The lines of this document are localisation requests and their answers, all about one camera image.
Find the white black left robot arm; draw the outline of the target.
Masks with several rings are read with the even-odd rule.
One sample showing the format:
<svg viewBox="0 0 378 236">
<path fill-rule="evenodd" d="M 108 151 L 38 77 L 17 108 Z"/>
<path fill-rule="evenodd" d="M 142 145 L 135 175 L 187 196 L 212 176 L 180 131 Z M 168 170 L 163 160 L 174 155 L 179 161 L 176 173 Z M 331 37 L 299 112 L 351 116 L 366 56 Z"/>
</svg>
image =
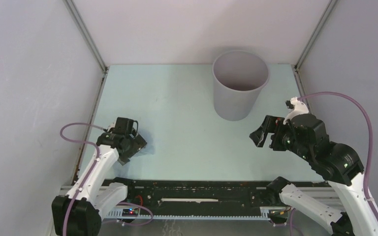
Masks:
<svg viewBox="0 0 378 236">
<path fill-rule="evenodd" d="M 134 189 L 123 183 L 112 183 L 100 193 L 108 170 L 115 164 L 127 164 L 147 142 L 139 134 L 139 123 L 118 117 L 102 130 L 95 142 L 94 153 L 82 175 L 65 195 L 56 196 L 51 204 L 54 230 L 58 236 L 96 236 L 102 221 L 119 202 L 135 201 Z"/>
</svg>

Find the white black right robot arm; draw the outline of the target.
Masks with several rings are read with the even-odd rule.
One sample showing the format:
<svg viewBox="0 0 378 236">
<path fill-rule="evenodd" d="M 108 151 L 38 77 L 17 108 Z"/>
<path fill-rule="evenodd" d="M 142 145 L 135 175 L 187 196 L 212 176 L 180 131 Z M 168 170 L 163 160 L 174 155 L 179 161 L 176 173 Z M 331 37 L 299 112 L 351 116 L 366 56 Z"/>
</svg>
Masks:
<svg viewBox="0 0 378 236">
<path fill-rule="evenodd" d="M 364 197 L 363 164 L 353 148 L 330 141 L 323 121 L 312 114 L 289 120 L 266 116 L 250 139 L 261 148 L 267 137 L 272 150 L 288 150 L 305 160 L 334 189 L 344 210 L 315 200 L 283 177 L 267 185 L 270 204 L 297 209 L 333 236 L 378 236 L 378 221 Z"/>
</svg>

